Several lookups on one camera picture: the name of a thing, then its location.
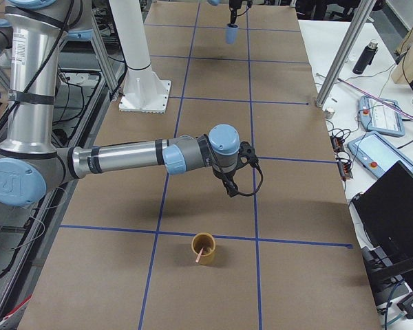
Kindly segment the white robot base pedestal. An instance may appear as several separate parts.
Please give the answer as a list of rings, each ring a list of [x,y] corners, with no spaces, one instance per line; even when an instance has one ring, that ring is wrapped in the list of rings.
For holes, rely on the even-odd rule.
[[[149,48],[139,1],[110,1],[127,73],[121,111],[164,113],[171,82],[161,80],[151,66]]]

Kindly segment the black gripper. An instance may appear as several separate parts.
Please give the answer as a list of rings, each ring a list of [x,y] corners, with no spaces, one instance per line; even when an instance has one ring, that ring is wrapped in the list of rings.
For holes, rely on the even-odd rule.
[[[229,8],[230,8],[230,27],[236,26],[236,10],[242,8],[242,4],[245,3],[248,8],[251,7],[251,0],[229,0]]]
[[[250,165],[252,168],[258,167],[258,157],[255,154],[255,148],[248,142],[242,141],[239,148],[240,167]]]

